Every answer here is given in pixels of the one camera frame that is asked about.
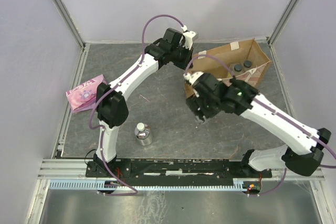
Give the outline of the square bottle front dark cap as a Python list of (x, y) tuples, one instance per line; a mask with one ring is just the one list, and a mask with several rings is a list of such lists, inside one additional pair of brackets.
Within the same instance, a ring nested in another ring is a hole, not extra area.
[(245, 73), (245, 69), (241, 63), (234, 63), (229, 66), (228, 78), (239, 76)]

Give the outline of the square bottle dark cap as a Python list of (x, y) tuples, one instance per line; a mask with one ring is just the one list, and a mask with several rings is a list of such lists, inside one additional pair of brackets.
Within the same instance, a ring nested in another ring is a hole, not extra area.
[(239, 76), (245, 73), (245, 69), (241, 63), (234, 63), (229, 66), (228, 78)]
[(250, 60), (245, 60), (243, 62), (244, 71), (247, 72), (253, 68), (253, 63)]

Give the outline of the brown canvas tote bag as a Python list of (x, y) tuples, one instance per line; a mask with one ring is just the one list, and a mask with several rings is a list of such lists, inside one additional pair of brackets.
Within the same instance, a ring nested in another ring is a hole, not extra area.
[(251, 70), (236, 76), (238, 80), (246, 81), (253, 87), (260, 84), (271, 64), (271, 60), (254, 39), (235, 41), (228, 45), (200, 51), (193, 57), (195, 60), (188, 72), (211, 73), (228, 86), (231, 85), (229, 81), (231, 78), (227, 77), (231, 64), (241, 63), (243, 65), (245, 60), (253, 63)]

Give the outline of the round clear bottle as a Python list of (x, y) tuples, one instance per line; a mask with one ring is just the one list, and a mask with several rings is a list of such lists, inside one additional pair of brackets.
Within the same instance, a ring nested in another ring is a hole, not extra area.
[(142, 146), (148, 146), (152, 143), (151, 129), (147, 124), (138, 123), (134, 130), (137, 142)]
[(209, 121), (209, 118), (206, 117), (205, 115), (203, 115), (203, 116), (197, 115), (196, 120), (197, 120), (198, 124), (205, 124)]

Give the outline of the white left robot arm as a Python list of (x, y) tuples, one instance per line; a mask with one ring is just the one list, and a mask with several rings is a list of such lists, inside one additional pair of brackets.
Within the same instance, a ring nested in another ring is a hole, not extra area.
[(96, 112), (100, 140), (93, 160), (98, 164), (98, 172), (104, 177), (110, 177), (116, 171), (113, 161), (117, 156), (119, 128), (129, 115), (127, 99), (147, 77), (164, 65), (171, 62), (180, 69), (186, 69), (197, 37), (198, 34), (194, 31), (180, 32), (168, 28), (162, 38), (145, 47), (144, 55), (119, 78), (98, 86)]

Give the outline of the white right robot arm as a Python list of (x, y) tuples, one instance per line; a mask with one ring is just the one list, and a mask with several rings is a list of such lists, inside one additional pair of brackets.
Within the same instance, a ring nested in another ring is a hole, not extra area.
[(287, 168), (308, 177), (321, 167), (323, 149), (331, 136), (329, 130), (317, 130), (300, 123), (256, 88), (235, 77), (230, 79), (229, 86), (201, 71), (186, 73), (183, 77), (193, 91), (186, 103), (199, 122), (220, 112), (231, 113), (257, 123), (283, 141), (281, 147), (248, 150), (240, 164), (244, 176), (253, 177), (267, 169)]

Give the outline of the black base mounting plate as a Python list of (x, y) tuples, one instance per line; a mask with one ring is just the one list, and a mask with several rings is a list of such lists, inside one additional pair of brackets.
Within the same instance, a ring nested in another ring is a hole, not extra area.
[(110, 170), (124, 182), (138, 177), (201, 176), (218, 178), (260, 179), (272, 178), (271, 170), (258, 172), (229, 159), (139, 159), (120, 158), (108, 164)]

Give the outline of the pink tissue pack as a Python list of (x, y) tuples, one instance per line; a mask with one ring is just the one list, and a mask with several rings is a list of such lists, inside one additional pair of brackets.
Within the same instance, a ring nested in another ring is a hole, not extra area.
[(102, 74), (66, 91), (71, 112), (78, 113), (92, 109), (96, 103), (98, 85), (101, 83), (107, 84)]

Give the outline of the aluminium frame rail front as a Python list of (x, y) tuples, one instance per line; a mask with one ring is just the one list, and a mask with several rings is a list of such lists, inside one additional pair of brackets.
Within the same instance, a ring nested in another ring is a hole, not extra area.
[[(85, 179), (87, 165), (82, 159), (44, 159), (38, 172), (39, 179)], [(310, 177), (286, 173), (285, 181), (324, 181), (322, 170)]]

